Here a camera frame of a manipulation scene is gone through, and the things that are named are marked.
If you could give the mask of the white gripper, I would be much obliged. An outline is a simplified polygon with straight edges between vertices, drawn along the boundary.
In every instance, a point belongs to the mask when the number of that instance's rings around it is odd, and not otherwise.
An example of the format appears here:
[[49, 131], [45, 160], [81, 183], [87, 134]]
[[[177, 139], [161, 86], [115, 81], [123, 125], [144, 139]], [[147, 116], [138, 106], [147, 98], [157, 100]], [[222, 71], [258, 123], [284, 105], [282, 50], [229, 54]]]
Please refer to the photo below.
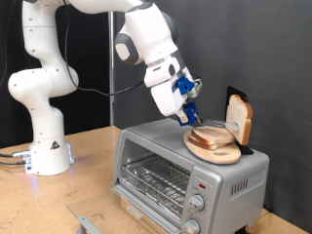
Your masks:
[[194, 88], [193, 78], [189, 70], [184, 68], [170, 80], [153, 86], [151, 88], [151, 95], [164, 116], [176, 114], [180, 125], [183, 126], [188, 124], [188, 117], [180, 110]]

